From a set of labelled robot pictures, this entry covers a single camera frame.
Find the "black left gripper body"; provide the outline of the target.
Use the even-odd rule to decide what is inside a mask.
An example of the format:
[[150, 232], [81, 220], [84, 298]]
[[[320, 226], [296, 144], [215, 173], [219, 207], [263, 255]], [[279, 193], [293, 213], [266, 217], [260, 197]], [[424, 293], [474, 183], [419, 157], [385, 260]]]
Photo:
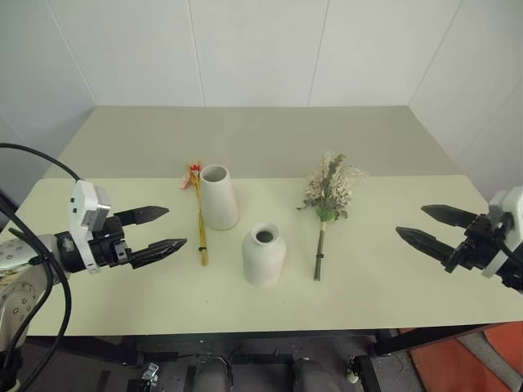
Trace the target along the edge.
[[114, 215], [105, 220], [100, 230], [92, 232], [89, 246], [97, 266], [133, 265], [132, 250], [125, 242], [123, 227], [135, 223], [131, 215]]

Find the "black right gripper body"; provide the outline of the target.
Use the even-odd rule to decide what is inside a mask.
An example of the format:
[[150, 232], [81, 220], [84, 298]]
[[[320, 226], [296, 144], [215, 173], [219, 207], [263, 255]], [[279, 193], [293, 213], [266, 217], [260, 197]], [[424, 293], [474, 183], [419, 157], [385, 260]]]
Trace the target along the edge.
[[466, 238], [442, 263], [446, 272], [453, 272], [459, 265], [468, 270], [476, 267], [486, 272], [487, 267], [492, 264], [498, 254], [501, 254], [502, 264], [496, 274], [512, 272], [512, 263], [499, 246], [512, 228], [511, 213], [504, 212], [501, 220], [493, 224], [486, 214], [475, 215], [470, 212], [459, 212], [450, 221], [450, 225], [464, 228]]

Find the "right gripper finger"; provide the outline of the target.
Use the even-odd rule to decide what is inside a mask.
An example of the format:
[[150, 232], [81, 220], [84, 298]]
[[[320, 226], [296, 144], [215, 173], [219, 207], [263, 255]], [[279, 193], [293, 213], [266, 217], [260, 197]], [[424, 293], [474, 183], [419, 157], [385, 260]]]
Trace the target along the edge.
[[421, 210], [441, 223], [464, 229], [477, 217], [477, 214], [443, 204], [425, 205]]
[[445, 264], [454, 253], [453, 247], [420, 229], [398, 226], [396, 232], [411, 247], [438, 260], [441, 264]]

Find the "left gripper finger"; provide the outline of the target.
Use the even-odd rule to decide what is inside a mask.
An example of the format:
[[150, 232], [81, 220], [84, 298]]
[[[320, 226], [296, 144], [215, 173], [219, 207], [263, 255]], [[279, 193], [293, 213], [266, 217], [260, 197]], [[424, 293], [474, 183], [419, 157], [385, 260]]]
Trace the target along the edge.
[[186, 242], [186, 238], [164, 239], [150, 244], [145, 249], [132, 252], [132, 268], [135, 270], [161, 261], [181, 249]]
[[141, 225], [155, 221], [167, 213], [169, 213], [169, 209], [166, 207], [146, 206], [126, 210], [123, 212], [115, 212], [114, 216], [119, 219], [122, 226], [127, 226]]

